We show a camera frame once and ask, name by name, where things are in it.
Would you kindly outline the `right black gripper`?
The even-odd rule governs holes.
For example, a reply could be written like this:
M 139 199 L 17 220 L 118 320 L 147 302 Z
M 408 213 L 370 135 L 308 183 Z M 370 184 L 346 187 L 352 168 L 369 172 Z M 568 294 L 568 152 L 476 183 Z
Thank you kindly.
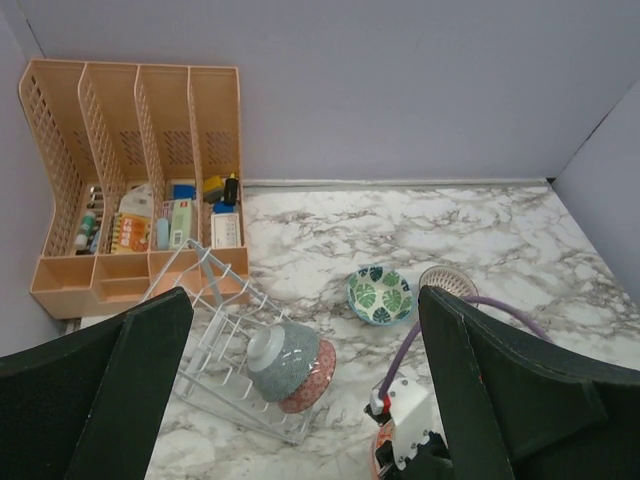
M 376 450 L 376 459 L 381 467 L 378 479 L 429 480 L 452 479 L 453 464 L 442 437 L 429 434 L 426 444 L 419 444 L 417 454 L 409 459 L 404 469 L 394 461 L 391 441 L 386 441 Z

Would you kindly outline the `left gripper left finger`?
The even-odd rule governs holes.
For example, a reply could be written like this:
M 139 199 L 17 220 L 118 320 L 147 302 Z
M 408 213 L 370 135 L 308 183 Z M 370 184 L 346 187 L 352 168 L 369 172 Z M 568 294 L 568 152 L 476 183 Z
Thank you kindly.
M 176 287 L 2 357 L 2 478 L 144 478 L 193 315 Z

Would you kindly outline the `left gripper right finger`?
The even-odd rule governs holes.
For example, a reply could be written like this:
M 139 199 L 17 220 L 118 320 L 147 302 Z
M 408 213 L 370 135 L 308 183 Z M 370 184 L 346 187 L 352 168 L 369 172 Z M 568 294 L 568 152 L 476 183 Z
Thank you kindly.
M 424 287 L 419 319 L 457 479 L 636 479 L 639 373 Z

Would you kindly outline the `orange white floral bowl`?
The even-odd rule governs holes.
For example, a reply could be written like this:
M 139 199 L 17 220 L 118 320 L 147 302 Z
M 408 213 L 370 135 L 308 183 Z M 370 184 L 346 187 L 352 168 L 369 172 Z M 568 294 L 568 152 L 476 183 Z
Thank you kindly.
M 394 425 L 392 422 L 390 422 L 384 426 L 379 427 L 372 439 L 369 457 L 371 478 L 373 480 L 378 480 L 378 475 L 381 471 L 381 467 L 375 456 L 376 450 L 381 447 L 386 441 L 391 441 L 393 439 L 393 434 Z

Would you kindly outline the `red floral outside bowl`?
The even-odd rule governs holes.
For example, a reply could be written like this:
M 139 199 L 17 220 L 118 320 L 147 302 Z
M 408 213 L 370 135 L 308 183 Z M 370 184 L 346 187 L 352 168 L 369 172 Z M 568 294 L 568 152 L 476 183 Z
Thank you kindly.
M 279 408 L 286 414 L 297 414 L 310 409 L 330 385 L 336 364 L 334 346 L 330 341 L 321 338 L 311 373 L 291 396 L 278 403 Z

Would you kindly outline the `purple pattern white bowl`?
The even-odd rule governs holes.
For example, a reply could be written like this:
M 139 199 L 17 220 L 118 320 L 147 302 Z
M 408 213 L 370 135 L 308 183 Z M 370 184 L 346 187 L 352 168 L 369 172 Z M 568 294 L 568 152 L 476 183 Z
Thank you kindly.
M 425 270 L 419 279 L 419 288 L 438 287 L 456 297 L 471 297 L 479 294 L 475 283 L 461 270 L 436 265 Z

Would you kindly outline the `blue wave outside bowl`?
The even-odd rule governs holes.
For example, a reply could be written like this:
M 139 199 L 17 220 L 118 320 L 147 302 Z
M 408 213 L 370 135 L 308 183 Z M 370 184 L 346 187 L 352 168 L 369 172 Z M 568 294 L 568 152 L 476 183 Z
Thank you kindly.
M 292 321 L 259 329 L 247 345 L 248 377 L 268 403 L 291 396 L 310 375 L 319 351 L 319 334 Z

